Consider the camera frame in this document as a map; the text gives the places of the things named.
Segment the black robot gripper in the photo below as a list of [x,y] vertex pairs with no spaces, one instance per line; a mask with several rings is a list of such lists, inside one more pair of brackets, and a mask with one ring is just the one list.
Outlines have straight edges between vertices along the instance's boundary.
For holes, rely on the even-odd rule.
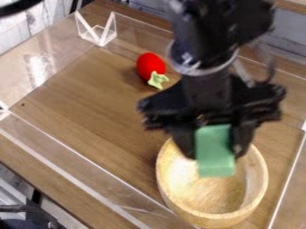
[[236,158],[246,155],[256,129],[281,118],[286,88],[270,81],[245,82],[232,68],[206,76],[185,75],[164,91],[143,98],[137,109],[149,130],[170,131],[185,157],[196,158],[197,128],[229,124]]

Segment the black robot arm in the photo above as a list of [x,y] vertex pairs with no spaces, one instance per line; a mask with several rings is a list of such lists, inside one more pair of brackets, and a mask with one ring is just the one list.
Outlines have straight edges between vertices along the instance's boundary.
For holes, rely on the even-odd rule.
[[276,0],[168,0],[174,40],[168,54],[181,80],[138,102],[149,130],[166,131],[186,157],[194,159],[204,127],[228,124],[233,155],[244,157],[256,129],[281,118],[286,88],[233,72],[240,47],[274,27]]

